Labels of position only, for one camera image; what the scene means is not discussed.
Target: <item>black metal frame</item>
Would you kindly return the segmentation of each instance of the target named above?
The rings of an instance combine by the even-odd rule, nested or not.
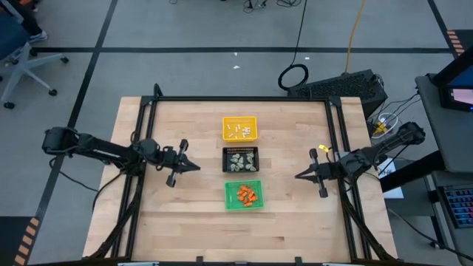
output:
[[[142,131],[142,125],[143,125],[143,119],[144,119],[144,113],[146,110],[146,107],[150,105],[151,110],[150,110],[150,115],[149,115],[149,122],[146,130],[146,137],[150,138],[152,136],[152,131],[154,128],[154,118],[155,114],[157,111],[157,102],[162,101],[162,100],[167,100],[167,101],[303,101],[303,102],[322,102],[325,105],[325,111],[327,115],[327,125],[329,129],[329,135],[330,135],[330,142],[332,143],[332,150],[333,150],[333,155],[334,157],[339,156],[339,151],[338,151],[338,144],[337,144],[337,139],[336,139],[336,130],[333,122],[333,114],[331,110],[331,106],[335,105],[337,115],[338,115],[338,123],[340,125],[340,130],[341,130],[341,140],[344,145],[344,150],[349,151],[350,150],[350,144],[348,140],[348,134],[347,134],[347,129],[345,126],[344,122],[344,115],[343,115],[343,109],[341,107],[341,101],[340,98],[325,98],[325,97],[319,97],[319,98],[289,98],[289,97],[220,97],[220,96],[204,96],[204,97],[181,97],[181,96],[171,96],[171,97],[166,97],[163,96],[163,93],[160,91],[159,86],[156,84],[154,87],[154,95],[153,96],[143,96],[140,101],[140,109],[138,112],[137,116],[137,124],[135,127],[135,131],[132,135],[132,141],[136,142],[140,139],[141,131]],[[129,198],[130,198],[130,191],[132,187],[132,179],[133,176],[127,176],[126,181],[125,181],[125,186],[123,188],[123,194],[122,194],[122,199],[120,202],[120,213],[118,216],[118,224],[115,226],[115,228],[112,230],[110,233],[109,237],[105,242],[109,243],[109,245],[103,245],[97,252],[92,254],[90,257],[86,258],[86,261],[82,261],[82,263],[86,262],[87,264],[93,265],[94,263],[97,263],[98,265],[100,264],[101,260],[104,260],[104,256],[107,254],[109,249],[112,247],[112,252],[111,252],[111,260],[113,260],[113,263],[116,263],[117,261],[120,262],[130,262],[132,253],[133,253],[133,247],[135,243],[135,234],[136,234],[136,229],[137,229],[137,219],[139,216],[140,212],[140,202],[141,202],[141,197],[143,193],[143,184],[144,184],[144,178],[145,178],[145,167],[146,162],[142,162],[141,165],[141,173],[137,176],[137,185],[136,185],[136,190],[135,194],[133,196],[133,200],[131,203],[128,204]],[[393,262],[399,263],[395,261],[389,254],[387,254],[383,249],[381,252],[377,251],[380,250],[379,247],[380,245],[377,243],[375,237],[371,234],[370,230],[367,228],[367,226],[364,224],[364,218],[363,218],[363,211],[361,209],[361,200],[359,196],[359,191],[358,187],[354,183],[355,180],[353,180],[353,202],[354,205],[351,204],[350,199],[345,192],[345,184],[344,181],[341,179],[338,179],[338,188],[340,190],[340,200],[341,200],[341,206],[342,206],[342,211],[343,211],[343,217],[344,217],[344,226],[345,226],[345,231],[346,231],[346,236],[347,236],[347,242],[348,242],[348,250],[350,254],[350,261],[351,263],[359,263],[363,262],[367,265],[394,265]],[[125,224],[128,222],[128,219],[131,218],[130,222],[130,229],[129,229],[129,235],[128,239],[126,241],[126,252],[124,256],[118,256],[118,251],[120,249],[120,241],[121,241],[121,234],[123,231],[123,228]],[[360,229],[360,237],[361,237],[361,242],[362,242],[362,248],[363,248],[363,253],[364,253],[364,259],[360,259],[357,256],[357,250],[356,250],[356,244],[355,244],[355,238],[353,235],[353,228],[352,228],[352,223],[351,219],[355,222],[355,224],[359,227]],[[371,259],[371,253],[370,253],[370,244],[373,247],[373,250],[377,253],[378,257],[381,258],[382,260],[377,261],[377,260],[372,260]],[[249,265],[294,265],[294,263],[248,263]],[[54,265],[76,265],[76,262],[62,262],[60,264],[54,264]],[[160,265],[204,265],[203,258],[201,256],[198,256],[196,258],[195,262],[160,262]],[[205,265],[228,265],[228,262],[205,262]],[[320,263],[304,263],[302,262],[302,258],[296,257],[295,258],[295,265],[321,265]]]

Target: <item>black basket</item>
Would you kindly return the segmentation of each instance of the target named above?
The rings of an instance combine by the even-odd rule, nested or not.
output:
[[[259,171],[259,159],[258,159],[258,147],[236,147],[236,148],[223,148],[223,156],[222,156],[222,171],[227,173],[255,173]],[[230,169],[230,165],[232,162],[230,161],[231,157],[234,154],[241,154],[246,155],[248,153],[253,152],[253,166],[256,168],[256,171],[246,170],[246,168],[241,169],[240,171],[232,171]]]

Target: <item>green crate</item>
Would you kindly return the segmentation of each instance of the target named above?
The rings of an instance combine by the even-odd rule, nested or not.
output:
[[[237,193],[242,185],[253,189],[255,195],[258,197],[258,200],[253,202],[251,207],[243,207],[243,202],[238,200]],[[265,201],[263,199],[261,180],[232,181],[225,183],[225,209],[227,211],[254,210],[263,208],[264,206]]]

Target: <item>table leg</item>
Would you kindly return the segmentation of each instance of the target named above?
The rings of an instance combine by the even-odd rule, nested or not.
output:
[[[440,151],[434,151],[422,159],[416,160],[408,166],[388,174],[380,180],[381,189],[383,192],[390,191],[436,170],[445,170],[445,163]]]

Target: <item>floor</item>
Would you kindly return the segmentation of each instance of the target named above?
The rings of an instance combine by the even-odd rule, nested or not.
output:
[[[0,216],[35,216],[44,189],[54,188],[30,264],[80,259],[94,197],[62,177],[47,186],[51,157],[39,148],[44,130],[69,124],[109,139],[120,98],[150,95],[154,83],[165,95],[285,95],[277,78],[292,60],[293,53],[284,47],[296,44],[303,4],[283,8],[275,2],[249,14],[243,12],[243,0],[43,0],[38,5],[38,23],[50,35],[35,44],[40,56],[64,52],[70,59],[67,65],[58,62],[35,71],[58,96],[23,78],[11,98],[16,108],[0,109]],[[300,47],[312,49],[300,52],[296,62],[307,65],[309,81],[343,72],[344,48],[360,5],[361,0],[308,2]],[[410,97],[416,76],[437,72],[454,58],[443,31],[473,28],[472,8],[469,0],[367,0],[350,72],[380,74],[388,102]],[[284,84],[301,78],[302,73],[292,72]],[[400,118],[427,132],[426,141],[402,157],[414,160],[437,149],[421,103]],[[66,158],[62,166],[94,188],[102,168],[81,157]],[[428,218],[409,220],[434,235]],[[391,224],[402,259],[458,264],[454,255],[430,248],[402,221],[391,218]]]

